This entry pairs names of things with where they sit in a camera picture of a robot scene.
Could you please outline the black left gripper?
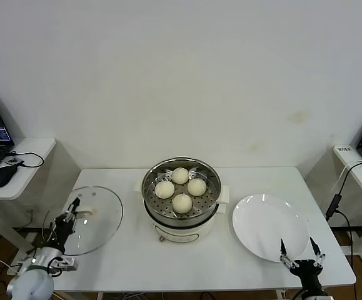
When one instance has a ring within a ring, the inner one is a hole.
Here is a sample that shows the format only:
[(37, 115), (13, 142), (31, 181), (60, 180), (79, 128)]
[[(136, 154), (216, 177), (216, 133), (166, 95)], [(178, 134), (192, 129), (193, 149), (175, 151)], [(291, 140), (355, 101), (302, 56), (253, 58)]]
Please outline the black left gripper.
[(51, 246), (53, 248), (63, 248), (68, 237), (75, 233), (77, 208), (80, 205), (80, 198), (75, 200), (68, 206), (65, 212), (54, 219), (53, 235), (51, 238)]

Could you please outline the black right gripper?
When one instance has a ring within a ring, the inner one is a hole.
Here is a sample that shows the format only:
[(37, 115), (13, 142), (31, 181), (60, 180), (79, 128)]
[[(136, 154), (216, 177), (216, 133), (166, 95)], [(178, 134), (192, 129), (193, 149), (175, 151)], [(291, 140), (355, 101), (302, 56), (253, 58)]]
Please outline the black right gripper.
[(324, 293), (318, 276), (323, 270), (323, 261), (326, 254), (321, 252), (321, 249), (312, 237), (309, 240), (315, 254), (315, 259), (293, 261), (287, 254), (283, 239), (281, 239), (281, 255), (279, 259), (287, 269), (290, 269), (291, 274), (300, 279), (305, 293)]

